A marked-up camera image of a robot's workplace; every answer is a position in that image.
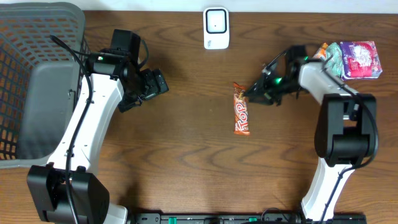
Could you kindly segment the teal green packet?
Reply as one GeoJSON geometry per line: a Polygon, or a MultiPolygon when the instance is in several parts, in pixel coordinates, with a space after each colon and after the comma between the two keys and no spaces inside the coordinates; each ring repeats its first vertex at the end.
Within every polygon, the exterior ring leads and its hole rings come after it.
{"type": "Polygon", "coordinates": [[[326,48],[326,66],[338,78],[341,78],[342,74],[344,74],[343,54],[336,42],[326,48]]]}

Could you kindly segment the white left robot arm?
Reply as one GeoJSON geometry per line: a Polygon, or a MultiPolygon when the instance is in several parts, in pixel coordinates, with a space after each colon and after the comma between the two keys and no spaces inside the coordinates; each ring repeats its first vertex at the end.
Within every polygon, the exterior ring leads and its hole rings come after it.
{"type": "Polygon", "coordinates": [[[90,54],[80,97],[47,164],[27,175],[39,218],[50,223],[127,223],[128,209],[110,202],[98,180],[99,156],[116,109],[125,112],[169,90],[159,69],[142,69],[128,54],[90,54]]]}

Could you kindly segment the orange snack bar wrapper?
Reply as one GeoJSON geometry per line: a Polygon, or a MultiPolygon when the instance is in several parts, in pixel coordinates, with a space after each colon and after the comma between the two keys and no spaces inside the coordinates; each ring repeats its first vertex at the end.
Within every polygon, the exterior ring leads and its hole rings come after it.
{"type": "Polygon", "coordinates": [[[239,135],[250,135],[248,123],[248,106],[244,96],[245,88],[237,83],[234,87],[234,133],[239,135]]]}

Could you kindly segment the floral red purple packet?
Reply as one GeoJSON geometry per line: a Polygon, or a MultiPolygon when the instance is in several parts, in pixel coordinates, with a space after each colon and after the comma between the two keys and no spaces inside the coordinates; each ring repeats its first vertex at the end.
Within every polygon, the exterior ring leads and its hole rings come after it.
{"type": "Polygon", "coordinates": [[[342,41],[344,73],[342,80],[374,80],[382,73],[382,67],[374,41],[342,41]]]}

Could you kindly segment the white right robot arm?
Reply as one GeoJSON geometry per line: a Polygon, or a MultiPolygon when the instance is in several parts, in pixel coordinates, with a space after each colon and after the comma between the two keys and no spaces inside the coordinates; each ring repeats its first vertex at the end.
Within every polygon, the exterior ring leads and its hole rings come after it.
{"type": "Polygon", "coordinates": [[[376,156],[379,136],[376,99],[360,94],[334,77],[322,59],[292,60],[284,77],[272,64],[245,92],[250,102],[280,104],[284,95],[309,92],[320,105],[314,145],[318,165],[311,186],[300,203],[303,223],[330,223],[345,183],[376,156]]]}

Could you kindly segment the small orange juice carton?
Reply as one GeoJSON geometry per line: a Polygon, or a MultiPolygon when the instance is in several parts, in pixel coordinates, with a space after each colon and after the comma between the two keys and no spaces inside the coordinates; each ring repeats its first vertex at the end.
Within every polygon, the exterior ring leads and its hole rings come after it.
{"type": "Polygon", "coordinates": [[[323,43],[313,57],[317,58],[317,59],[326,60],[326,49],[327,48],[328,48],[328,44],[323,43]]]}

